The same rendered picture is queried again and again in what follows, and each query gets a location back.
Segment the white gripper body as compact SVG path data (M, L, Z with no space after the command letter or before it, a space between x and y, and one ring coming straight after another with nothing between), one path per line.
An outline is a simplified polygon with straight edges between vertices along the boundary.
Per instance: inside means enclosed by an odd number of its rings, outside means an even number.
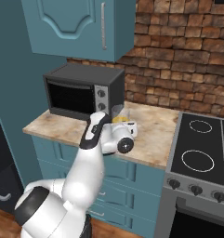
M131 135L135 138L138 135L138 125L135 121L131 121L127 123L128 129Z

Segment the teal drawer front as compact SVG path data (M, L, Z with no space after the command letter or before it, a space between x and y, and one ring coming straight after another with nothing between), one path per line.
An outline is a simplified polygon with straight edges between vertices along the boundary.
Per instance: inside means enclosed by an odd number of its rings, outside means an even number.
M77 147L32 136L33 145L39 160L54 165L71 167L77 154Z
M142 192L120 184L104 181L97 201L113 208L123 210L129 214L156 221L160 204L160 197L148 192Z
M89 213L88 210L105 213L105 215L104 217L98 217ZM143 238L154 238L155 223L153 221L105 205L93 204L88 210L87 212L93 218L109 223L110 225L125 231L133 232Z
M105 179L139 191L160 195L163 169L131 162L115 155L105 155Z

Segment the black toaster oven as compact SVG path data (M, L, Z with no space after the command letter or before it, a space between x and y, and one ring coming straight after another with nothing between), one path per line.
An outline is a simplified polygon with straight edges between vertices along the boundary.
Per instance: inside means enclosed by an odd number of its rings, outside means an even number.
M49 111L86 121L93 112L112 117L112 107L125 102L125 70L66 63L43 75ZM98 91L103 90L101 98ZM99 104L105 104L104 110Z

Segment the black stove knob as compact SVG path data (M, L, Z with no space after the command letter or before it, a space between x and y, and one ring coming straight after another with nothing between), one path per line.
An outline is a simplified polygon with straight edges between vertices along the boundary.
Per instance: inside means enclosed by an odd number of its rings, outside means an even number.
M191 185L191 191L194 195L199 195L203 192L203 189L200 186Z
M224 201L224 193L223 192L214 192L213 196L219 203Z
M170 179L168 184L172 187L173 190L177 189L180 186L180 182L176 179Z

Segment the grey stove with black hob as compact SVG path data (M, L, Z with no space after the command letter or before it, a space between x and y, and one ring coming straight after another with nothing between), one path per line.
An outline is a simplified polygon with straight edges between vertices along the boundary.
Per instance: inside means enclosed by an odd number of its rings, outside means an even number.
M180 186L168 184L176 179ZM203 192L194 195L191 185ZM169 238L178 198L187 205L224 218L224 201L214 192L224 193L224 118L180 112L164 176L164 184L154 238Z

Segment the black oven door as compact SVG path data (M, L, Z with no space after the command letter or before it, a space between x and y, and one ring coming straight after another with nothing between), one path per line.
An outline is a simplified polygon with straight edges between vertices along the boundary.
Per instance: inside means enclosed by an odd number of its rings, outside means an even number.
M224 238L224 218L192 208L178 198L169 238Z

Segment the black appliance door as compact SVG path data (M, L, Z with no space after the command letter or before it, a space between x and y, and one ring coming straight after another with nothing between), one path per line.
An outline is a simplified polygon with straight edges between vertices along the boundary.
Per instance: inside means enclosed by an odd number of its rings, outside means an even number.
M8 201L0 201L0 209L13 214L16 202L22 195L23 187L7 139L0 124L0 195L11 193Z

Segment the teal wall cupboard door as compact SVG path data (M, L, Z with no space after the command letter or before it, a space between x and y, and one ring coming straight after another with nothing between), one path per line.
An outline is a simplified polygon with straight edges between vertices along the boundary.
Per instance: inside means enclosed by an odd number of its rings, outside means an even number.
M106 50L101 41L105 2ZM21 0L32 52L88 60L115 60L113 0Z

